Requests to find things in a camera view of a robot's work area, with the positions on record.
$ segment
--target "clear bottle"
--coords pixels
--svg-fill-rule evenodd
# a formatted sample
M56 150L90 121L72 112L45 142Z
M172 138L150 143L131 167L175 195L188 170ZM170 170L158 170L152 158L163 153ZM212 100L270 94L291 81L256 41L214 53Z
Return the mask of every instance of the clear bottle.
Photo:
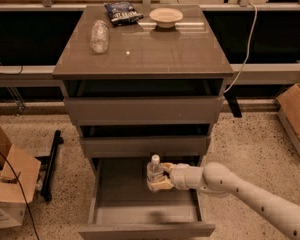
M164 170L160 164L160 157L153 155L151 162L147 165L147 178L150 183L160 182L164 178Z
M102 20L97 20L91 30L90 46L96 53L104 53L109 47L109 28Z

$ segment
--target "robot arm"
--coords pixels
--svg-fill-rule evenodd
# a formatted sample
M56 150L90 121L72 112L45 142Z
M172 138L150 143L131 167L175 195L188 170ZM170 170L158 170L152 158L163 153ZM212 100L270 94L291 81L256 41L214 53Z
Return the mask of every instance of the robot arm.
M205 167L187 164L161 164L165 175L159 182L148 182L152 191L196 189L202 193L235 195L290 239L300 239L300 206L244 181L227 167L209 163Z

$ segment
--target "dresser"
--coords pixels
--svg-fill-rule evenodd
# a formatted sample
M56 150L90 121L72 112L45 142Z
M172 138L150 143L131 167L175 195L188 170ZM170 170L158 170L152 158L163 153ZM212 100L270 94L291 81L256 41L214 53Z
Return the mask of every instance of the dresser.
M233 75L199 6L167 7L184 15L175 28L158 28L148 16L114 27L102 5L87 6L53 72L95 172L84 239L173 239L214 230L195 191L153 194L146 185L153 153L200 164ZM103 54L89 45L96 20L109 26Z

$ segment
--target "white bowl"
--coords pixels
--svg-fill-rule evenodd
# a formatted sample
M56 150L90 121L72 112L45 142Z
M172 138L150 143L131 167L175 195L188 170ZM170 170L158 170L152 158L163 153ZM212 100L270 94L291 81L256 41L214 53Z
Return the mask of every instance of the white bowl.
M183 14L179 10L172 8L158 8L150 12L153 19L161 28L172 28L176 22L182 20Z

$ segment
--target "terrazzo floor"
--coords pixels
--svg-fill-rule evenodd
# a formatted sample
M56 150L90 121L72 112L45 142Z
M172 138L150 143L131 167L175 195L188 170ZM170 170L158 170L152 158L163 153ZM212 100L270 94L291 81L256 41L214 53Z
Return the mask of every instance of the terrazzo floor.
M0 125L12 142L32 154L49 153L55 130L62 132L51 203L36 194L30 204L41 240L79 240L88 220L93 173L62 103L28 106L21 116L0 105ZM203 163L224 164L241 178L300 205L300 159L276 112L223 112L212 133ZM287 239L233 196L201 195L205 219L214 223L213 240ZM1 229L0 239L35 239L28 212L22 227Z

